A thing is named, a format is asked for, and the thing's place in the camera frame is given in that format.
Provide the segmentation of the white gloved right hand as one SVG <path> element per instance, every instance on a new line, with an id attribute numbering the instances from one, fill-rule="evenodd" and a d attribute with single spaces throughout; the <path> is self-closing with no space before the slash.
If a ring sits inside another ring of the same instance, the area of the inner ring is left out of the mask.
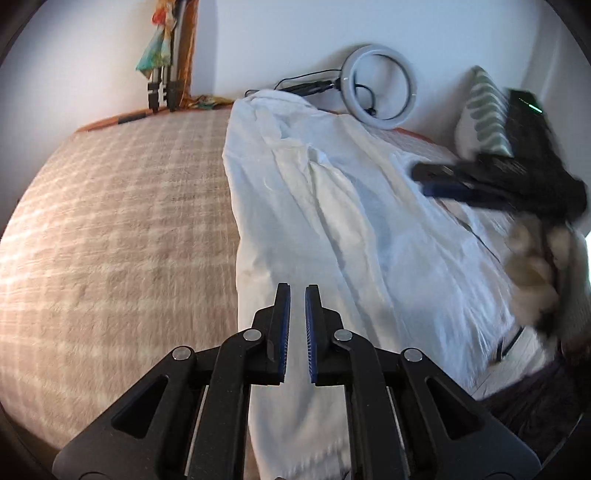
<path id="1" fill-rule="evenodd" d="M 557 341 L 567 350 L 590 343 L 590 267 L 587 242 L 568 226 L 543 230 L 522 217 L 507 238 L 504 268 L 513 283 L 516 322 Z"/>

